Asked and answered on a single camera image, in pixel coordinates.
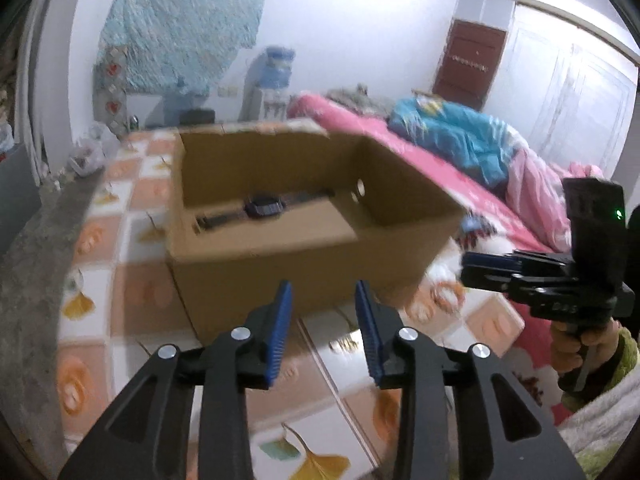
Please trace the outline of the person's right hand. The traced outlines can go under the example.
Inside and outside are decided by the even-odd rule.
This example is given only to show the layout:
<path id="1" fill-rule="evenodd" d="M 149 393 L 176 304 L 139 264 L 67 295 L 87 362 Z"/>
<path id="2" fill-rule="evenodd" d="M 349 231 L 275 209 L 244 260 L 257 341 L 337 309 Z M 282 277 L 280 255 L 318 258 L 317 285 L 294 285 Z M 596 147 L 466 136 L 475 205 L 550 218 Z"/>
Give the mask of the person's right hand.
<path id="1" fill-rule="evenodd" d="M 580 350 L 588 347 L 596 350 L 596 354 L 587 366 L 587 370 L 590 372 L 596 370 L 614 356 L 621 328 L 620 322 L 609 320 L 607 326 L 583 333 L 578 337 L 570 331 L 567 324 L 552 322 L 550 325 L 551 366 L 560 375 L 583 367 L 584 359 L 580 356 Z"/>

